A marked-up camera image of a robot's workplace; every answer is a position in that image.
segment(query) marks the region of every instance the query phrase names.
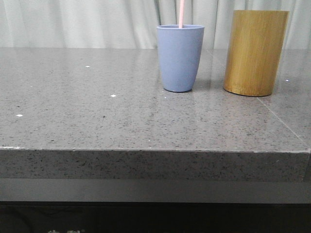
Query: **gray countertop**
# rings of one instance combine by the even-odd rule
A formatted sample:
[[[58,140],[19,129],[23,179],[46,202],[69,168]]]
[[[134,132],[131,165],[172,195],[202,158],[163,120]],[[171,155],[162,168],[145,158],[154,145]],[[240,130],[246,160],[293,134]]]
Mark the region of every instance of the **gray countertop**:
[[[1,177],[308,181],[311,52],[261,98],[223,90],[225,59],[173,93],[156,50],[0,48]]]

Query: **white curtain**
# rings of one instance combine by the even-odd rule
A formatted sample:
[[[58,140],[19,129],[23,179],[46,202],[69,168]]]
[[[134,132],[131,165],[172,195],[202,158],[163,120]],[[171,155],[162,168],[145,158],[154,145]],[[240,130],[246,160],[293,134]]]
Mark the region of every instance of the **white curtain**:
[[[179,0],[0,0],[0,47],[156,48]],[[311,48],[311,0],[186,0],[185,24],[205,26],[204,48],[227,49],[233,10],[290,11],[285,49]]]

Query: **plastic cup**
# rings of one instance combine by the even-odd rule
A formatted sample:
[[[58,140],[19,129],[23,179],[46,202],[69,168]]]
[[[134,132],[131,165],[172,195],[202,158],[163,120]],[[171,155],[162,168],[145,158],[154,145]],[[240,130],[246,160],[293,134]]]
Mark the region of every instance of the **plastic cup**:
[[[190,91],[200,63],[204,27],[160,25],[157,27],[158,58],[164,89]]]

